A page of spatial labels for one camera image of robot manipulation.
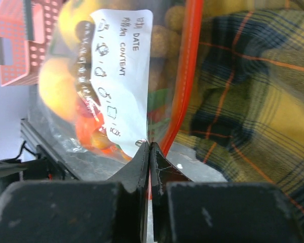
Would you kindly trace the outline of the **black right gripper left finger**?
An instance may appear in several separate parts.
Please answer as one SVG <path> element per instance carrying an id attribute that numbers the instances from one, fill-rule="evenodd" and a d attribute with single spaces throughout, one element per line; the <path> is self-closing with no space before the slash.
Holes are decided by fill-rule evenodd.
<path id="1" fill-rule="evenodd" d="M 105 181 L 25 181 L 0 197 L 0 242 L 146 242 L 149 145 Z"/>

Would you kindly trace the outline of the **brown fake longan bunch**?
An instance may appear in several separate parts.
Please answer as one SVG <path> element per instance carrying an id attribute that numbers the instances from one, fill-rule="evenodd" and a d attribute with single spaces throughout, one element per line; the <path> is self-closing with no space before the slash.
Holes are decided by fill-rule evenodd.
<path id="1" fill-rule="evenodd" d="M 83 17 L 76 24 L 76 35 L 85 18 L 99 9 L 141 10 L 149 9 L 154 15 L 151 34 L 150 71 L 148 91 L 167 89 L 176 81 L 177 63 L 181 45 L 181 33 L 185 16 L 184 1 L 70 1 Z"/>

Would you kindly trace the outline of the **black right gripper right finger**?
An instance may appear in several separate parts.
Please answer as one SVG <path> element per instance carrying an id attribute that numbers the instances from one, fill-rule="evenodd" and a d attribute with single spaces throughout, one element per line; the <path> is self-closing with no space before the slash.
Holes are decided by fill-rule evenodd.
<path id="1" fill-rule="evenodd" d="M 291 202 L 269 183 L 193 182 L 152 143 L 156 242 L 304 242 Z"/>

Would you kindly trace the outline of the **clear zip top bag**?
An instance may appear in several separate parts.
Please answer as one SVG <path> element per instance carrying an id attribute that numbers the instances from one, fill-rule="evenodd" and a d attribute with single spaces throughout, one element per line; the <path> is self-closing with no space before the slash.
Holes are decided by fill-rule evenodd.
<path id="1" fill-rule="evenodd" d="M 165 112 L 171 115 L 170 123 L 163 140 L 155 143 L 167 153 L 191 93 L 202 22 L 202 1 L 184 1 L 184 6 L 176 81 L 167 89 L 148 91 L 154 25 L 149 9 L 100 9 L 91 13 L 93 23 L 85 21 L 80 28 L 80 42 L 72 50 L 60 35 L 57 19 L 39 73 L 50 58 L 69 59 L 68 70 L 74 77 L 77 99 L 98 107 L 108 138 L 120 144 L 126 153 L 137 139 L 147 139 L 148 113 L 165 106 Z M 72 122 L 57 116 L 42 101 L 38 81 L 39 74 L 31 88 L 28 121 L 79 176 L 78 180 L 107 179 L 129 162 L 84 148 L 75 133 L 77 111 Z"/>

